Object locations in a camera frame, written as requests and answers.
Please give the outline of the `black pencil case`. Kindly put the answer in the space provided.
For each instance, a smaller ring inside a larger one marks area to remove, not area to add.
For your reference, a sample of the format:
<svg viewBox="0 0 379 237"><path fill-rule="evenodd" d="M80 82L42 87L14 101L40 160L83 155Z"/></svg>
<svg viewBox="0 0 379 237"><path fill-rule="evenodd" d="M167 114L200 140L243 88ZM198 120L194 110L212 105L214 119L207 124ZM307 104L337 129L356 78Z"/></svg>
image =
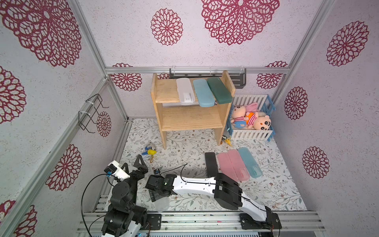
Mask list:
<svg viewBox="0 0 379 237"><path fill-rule="evenodd" d="M216 177L218 174L218 165L214 152L205 153L206 171L208 177Z"/></svg>

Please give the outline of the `pink pencil case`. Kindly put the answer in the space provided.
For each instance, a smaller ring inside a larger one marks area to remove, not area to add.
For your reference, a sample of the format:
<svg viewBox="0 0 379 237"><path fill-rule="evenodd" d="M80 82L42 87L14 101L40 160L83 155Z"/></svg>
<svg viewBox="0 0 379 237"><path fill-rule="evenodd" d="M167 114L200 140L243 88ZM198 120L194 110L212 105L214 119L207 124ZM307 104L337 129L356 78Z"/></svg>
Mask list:
<svg viewBox="0 0 379 237"><path fill-rule="evenodd" d="M219 153L217 155L217 159L219 162L221 172L237 182L238 177L237 177L237 174L235 172L235 169L233 167L233 164L231 162L229 155L227 153Z"/></svg>
<svg viewBox="0 0 379 237"><path fill-rule="evenodd" d="M238 150L229 150L227 154L231 160L238 181L248 181L250 179L250 174Z"/></svg>

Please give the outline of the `frosted white pencil case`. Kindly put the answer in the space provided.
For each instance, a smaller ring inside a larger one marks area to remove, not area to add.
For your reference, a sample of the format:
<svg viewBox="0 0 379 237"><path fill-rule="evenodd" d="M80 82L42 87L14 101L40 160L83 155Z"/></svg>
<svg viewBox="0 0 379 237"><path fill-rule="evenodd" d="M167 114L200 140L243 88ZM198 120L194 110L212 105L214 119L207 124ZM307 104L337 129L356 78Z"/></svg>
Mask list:
<svg viewBox="0 0 379 237"><path fill-rule="evenodd" d="M190 79L179 78L176 84L181 105L192 105L195 102L195 96Z"/></svg>
<svg viewBox="0 0 379 237"><path fill-rule="evenodd" d="M170 208L169 197L162 197L154 202L155 210L157 212L165 212Z"/></svg>

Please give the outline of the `light teal pencil case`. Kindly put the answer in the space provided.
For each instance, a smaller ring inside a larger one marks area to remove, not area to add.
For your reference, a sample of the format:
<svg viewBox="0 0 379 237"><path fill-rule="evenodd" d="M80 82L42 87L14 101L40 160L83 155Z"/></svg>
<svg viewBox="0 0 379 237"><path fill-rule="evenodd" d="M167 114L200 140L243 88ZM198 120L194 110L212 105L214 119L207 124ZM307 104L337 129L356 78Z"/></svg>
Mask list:
<svg viewBox="0 0 379 237"><path fill-rule="evenodd" d="M259 167L258 163L254 159L253 155L248 148L242 147L238 149L238 152L252 178L259 178L262 176L263 172Z"/></svg>

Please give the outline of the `dark green pencil case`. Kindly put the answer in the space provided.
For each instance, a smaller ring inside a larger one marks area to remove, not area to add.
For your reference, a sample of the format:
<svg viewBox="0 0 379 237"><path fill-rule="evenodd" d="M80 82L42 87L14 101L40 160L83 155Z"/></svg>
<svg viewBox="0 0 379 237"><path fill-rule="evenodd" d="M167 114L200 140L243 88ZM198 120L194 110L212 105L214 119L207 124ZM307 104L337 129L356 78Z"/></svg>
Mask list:
<svg viewBox="0 0 379 237"><path fill-rule="evenodd" d="M232 102L232 95L220 78L208 78L207 83L218 104L229 104Z"/></svg>

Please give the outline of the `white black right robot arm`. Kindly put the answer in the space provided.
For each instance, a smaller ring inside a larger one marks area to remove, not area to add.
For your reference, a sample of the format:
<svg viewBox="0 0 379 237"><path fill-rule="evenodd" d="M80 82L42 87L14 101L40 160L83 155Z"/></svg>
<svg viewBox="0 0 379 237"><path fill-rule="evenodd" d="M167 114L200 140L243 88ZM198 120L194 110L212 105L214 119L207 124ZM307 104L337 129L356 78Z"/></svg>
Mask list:
<svg viewBox="0 0 379 237"><path fill-rule="evenodd" d="M242 211L242 228L281 230L277 213L248 197L239 184L223 173L208 178L187 178L179 175L161 174L149 176L145 188L149 190L152 202L171 195L199 194L214 198L224 209Z"/></svg>

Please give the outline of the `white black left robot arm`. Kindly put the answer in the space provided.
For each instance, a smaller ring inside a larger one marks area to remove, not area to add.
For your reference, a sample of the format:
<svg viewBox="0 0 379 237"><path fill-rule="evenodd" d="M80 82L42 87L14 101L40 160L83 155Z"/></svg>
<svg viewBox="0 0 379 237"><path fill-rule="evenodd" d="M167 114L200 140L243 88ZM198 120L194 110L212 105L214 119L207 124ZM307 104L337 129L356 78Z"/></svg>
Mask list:
<svg viewBox="0 0 379 237"><path fill-rule="evenodd" d="M111 204L104 217L103 237L134 237L147 223L147 209L136 204L138 181L145 177L148 168L143 161L136 161L136 170L129 172L128 165L119 166L117 161L106 168L118 183L112 189Z"/></svg>

